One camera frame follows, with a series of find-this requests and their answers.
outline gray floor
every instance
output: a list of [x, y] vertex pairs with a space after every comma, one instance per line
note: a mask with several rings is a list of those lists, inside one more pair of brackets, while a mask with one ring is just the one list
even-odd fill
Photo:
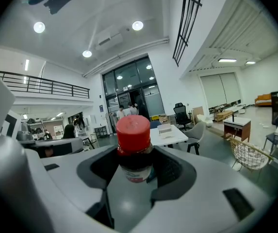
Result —
[[[100, 147], [116, 145], [117, 136], [101, 138], [98, 140], [98, 144]], [[173, 148], [186, 151], [187, 144], [174, 144]], [[232, 166], [235, 161], [229, 142], [208, 130], [205, 131], [199, 153], [201, 156], [218, 160], [229, 166]], [[260, 176], [258, 171], [251, 173], [246, 168], [242, 168], [240, 173], [258, 185], [269, 196], [275, 197], [278, 194], [278, 165], [267, 165], [262, 169]], [[130, 183], [124, 176], [123, 171], [118, 168], [108, 186], [110, 208], [117, 231], [128, 232], [148, 214], [151, 209], [150, 193], [156, 187], [156, 180], [150, 184], [145, 182]]]

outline ceiling light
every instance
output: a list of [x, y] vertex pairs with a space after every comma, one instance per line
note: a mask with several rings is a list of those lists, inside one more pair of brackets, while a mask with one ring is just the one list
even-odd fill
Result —
[[236, 59], [219, 59], [218, 62], [236, 62]]
[[41, 21], [38, 21], [34, 24], [33, 29], [37, 33], [42, 33], [45, 30], [45, 24]]
[[92, 55], [92, 52], [89, 51], [89, 50], [85, 50], [84, 52], [82, 52], [82, 55], [83, 55], [85, 58], [89, 58], [89, 57]]
[[132, 24], [132, 28], [136, 31], [138, 30], [141, 30], [143, 28], [143, 22], [141, 21], [135, 21], [133, 24]]
[[28, 71], [28, 66], [29, 66], [29, 60], [26, 60], [26, 64], [24, 66], [25, 71]]

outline floor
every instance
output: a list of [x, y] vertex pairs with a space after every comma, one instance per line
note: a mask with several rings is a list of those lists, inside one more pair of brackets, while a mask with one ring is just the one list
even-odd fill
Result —
[[[271, 108], [248, 107], [243, 117], [252, 119], [250, 142], [263, 146], [266, 134], [272, 133], [275, 126], [271, 125]], [[215, 129], [222, 129], [222, 124], [214, 125]], [[117, 136], [112, 135], [98, 140], [99, 147], [106, 145], [117, 145]], [[187, 144], [174, 144], [173, 148], [186, 151]], [[213, 128], [205, 131], [204, 138], [200, 143], [199, 153], [201, 156], [218, 160], [226, 165], [232, 166], [235, 162], [230, 149], [230, 144], [224, 140]], [[234, 169], [239, 170], [240, 164], [236, 164]], [[264, 167], [259, 176], [258, 171], [250, 172], [242, 168], [240, 173], [254, 182], [270, 197], [274, 198], [278, 194], [278, 164], [272, 163]], [[150, 193], [157, 187], [157, 180], [147, 184], [130, 183], [123, 174], [121, 168], [118, 168], [108, 186], [108, 196], [112, 217], [115, 220], [115, 229], [119, 232], [129, 232], [143, 217], [151, 210], [149, 201]]]

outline orange sofa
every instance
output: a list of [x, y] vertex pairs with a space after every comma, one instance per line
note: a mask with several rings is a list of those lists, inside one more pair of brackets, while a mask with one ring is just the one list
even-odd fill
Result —
[[270, 94], [259, 95], [255, 99], [255, 106], [264, 106], [264, 105], [271, 105], [271, 95]]

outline person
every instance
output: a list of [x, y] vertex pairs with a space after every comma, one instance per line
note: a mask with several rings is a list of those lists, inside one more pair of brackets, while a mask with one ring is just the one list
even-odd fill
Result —
[[137, 115], [139, 114], [139, 110], [138, 110], [138, 104], [134, 103], [134, 107], [137, 109]]
[[118, 120], [122, 119], [125, 116], [125, 113], [123, 112], [123, 110], [124, 110], [124, 106], [121, 104], [119, 106], [119, 111], [117, 111], [117, 113], [116, 113]]
[[148, 112], [147, 112], [142, 100], [138, 101], [138, 111], [139, 111], [139, 115], [144, 116], [145, 118], [147, 118], [150, 121]]
[[78, 136], [86, 136], [85, 123], [84, 120], [79, 115], [76, 115], [74, 126]]
[[52, 136], [48, 130], [45, 130], [44, 140], [52, 140]]
[[138, 114], [137, 108], [135, 108], [134, 105], [131, 102], [128, 103], [128, 108], [130, 109], [130, 115], [137, 115]]
[[75, 138], [75, 127], [72, 124], [66, 125], [65, 132], [62, 137], [62, 139], [69, 139], [69, 138]]

